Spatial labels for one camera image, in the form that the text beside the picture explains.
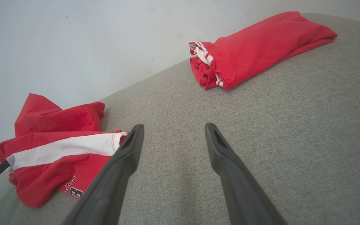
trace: clothing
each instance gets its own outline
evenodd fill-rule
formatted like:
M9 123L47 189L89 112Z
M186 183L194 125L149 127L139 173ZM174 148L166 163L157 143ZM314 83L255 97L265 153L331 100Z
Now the clothing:
M205 89L228 90L277 62L334 41L330 28L311 22L299 12L269 17L215 43L190 42L190 64Z
M9 181L24 205L44 204L55 188L80 198L127 132L100 132L101 102L62 110L29 94L15 122L16 137L0 143Z

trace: folded red garment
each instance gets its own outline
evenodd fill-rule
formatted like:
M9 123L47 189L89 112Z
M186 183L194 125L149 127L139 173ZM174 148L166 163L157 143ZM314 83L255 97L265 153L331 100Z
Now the folded red garment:
M0 143L9 181L25 206L44 204L55 188L80 198L127 132L100 132L101 102L62 110L29 94L15 122L16 137Z
M269 17L228 37L190 42L190 64L205 89L228 90L277 62L334 41L330 28L285 12Z

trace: wall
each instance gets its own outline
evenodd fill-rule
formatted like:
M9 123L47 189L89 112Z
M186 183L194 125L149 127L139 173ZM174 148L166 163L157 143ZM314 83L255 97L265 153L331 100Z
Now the wall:
M62 108L97 101L284 11L360 20L359 0L0 0L0 142L28 93Z

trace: red fabric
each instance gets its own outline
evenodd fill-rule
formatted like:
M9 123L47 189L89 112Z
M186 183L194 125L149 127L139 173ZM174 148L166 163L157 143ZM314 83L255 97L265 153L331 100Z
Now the red fabric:
M100 119L104 107L94 102L62 110L43 96L29 94L15 123L16 138L0 143L0 162L14 153L66 138L103 134ZM64 156L50 164L18 168L9 181L29 207L44 204L55 188L80 198L109 158L98 154Z
M230 89L281 60L330 43L336 37L330 28L305 19L299 12L285 12L221 37L214 44L202 42L213 57L210 67L198 57L192 57L190 64L205 89L216 87L215 74L223 80L223 88Z

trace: white trim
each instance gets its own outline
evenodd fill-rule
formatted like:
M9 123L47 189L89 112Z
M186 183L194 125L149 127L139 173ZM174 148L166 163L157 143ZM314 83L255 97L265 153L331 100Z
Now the white trim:
M50 164L69 155L111 156L119 148L120 137L126 135L127 132L120 132L70 137L17 152L6 158L10 165L8 171L12 173L18 168Z
M198 58L200 58L201 61L203 61L205 64L210 66L210 64L212 63L212 60L213 60L213 56L209 54L206 57L206 55L208 54L208 51L204 47L203 43L196 42L196 41L190 41L188 43L188 45L190 46L190 49L194 49L195 55L192 57L198 56ZM222 79L219 77L219 75L217 75L217 74L215 74L215 75L216 75L216 85L223 87Z

